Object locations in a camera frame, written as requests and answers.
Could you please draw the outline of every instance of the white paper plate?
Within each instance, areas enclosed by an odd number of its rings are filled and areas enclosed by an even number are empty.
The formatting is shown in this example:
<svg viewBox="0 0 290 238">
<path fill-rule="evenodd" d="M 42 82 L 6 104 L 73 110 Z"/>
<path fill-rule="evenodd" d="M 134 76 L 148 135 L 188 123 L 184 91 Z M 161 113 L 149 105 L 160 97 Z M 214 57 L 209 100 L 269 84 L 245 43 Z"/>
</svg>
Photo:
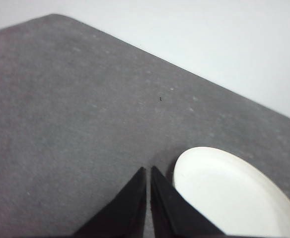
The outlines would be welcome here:
<svg viewBox="0 0 290 238">
<path fill-rule="evenodd" d="M 290 200 L 237 156 L 189 149 L 178 158 L 173 179 L 178 192 L 226 234 L 290 238 Z"/>
</svg>

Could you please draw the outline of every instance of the black object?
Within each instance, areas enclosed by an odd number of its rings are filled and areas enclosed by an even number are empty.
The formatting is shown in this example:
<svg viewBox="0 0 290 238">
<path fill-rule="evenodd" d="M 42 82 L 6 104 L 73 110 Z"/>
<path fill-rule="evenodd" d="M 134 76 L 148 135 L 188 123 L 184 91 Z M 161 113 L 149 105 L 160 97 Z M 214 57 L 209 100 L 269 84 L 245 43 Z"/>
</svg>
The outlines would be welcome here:
<svg viewBox="0 0 290 238">
<path fill-rule="evenodd" d="M 72 236 L 50 238 L 140 238 L 146 213 L 146 175 L 141 167 L 116 197 Z"/>
</svg>

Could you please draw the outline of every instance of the gray carpet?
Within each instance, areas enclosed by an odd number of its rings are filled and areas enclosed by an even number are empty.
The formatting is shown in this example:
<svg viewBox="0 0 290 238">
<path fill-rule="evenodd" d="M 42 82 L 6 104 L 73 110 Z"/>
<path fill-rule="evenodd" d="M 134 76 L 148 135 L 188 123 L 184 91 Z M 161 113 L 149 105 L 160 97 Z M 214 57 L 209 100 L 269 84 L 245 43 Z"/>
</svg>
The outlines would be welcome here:
<svg viewBox="0 0 290 238">
<path fill-rule="evenodd" d="M 166 173 L 195 146 L 290 198 L 290 119 L 71 18 L 0 30 L 0 238 L 69 235 L 140 166 Z"/>
</svg>

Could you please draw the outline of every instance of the white wall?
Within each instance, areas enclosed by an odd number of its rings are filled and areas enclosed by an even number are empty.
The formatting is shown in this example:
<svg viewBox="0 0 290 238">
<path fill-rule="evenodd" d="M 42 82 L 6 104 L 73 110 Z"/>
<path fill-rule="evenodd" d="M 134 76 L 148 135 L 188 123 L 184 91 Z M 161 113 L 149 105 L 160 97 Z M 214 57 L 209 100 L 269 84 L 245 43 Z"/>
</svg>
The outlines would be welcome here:
<svg viewBox="0 0 290 238">
<path fill-rule="evenodd" d="M 290 117 L 290 0 L 0 0 L 0 28 L 49 13 Z"/>
</svg>

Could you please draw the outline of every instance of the gray mat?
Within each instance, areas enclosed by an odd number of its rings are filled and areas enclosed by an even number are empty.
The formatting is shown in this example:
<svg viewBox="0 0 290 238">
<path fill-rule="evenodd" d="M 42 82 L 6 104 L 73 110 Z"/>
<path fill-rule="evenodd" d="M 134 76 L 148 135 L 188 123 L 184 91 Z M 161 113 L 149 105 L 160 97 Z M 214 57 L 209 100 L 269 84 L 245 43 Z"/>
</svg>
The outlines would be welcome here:
<svg viewBox="0 0 290 238">
<path fill-rule="evenodd" d="M 290 198 L 290 119 L 64 16 L 0 30 L 0 238 L 71 234 L 140 166 L 195 146 Z"/>
</svg>

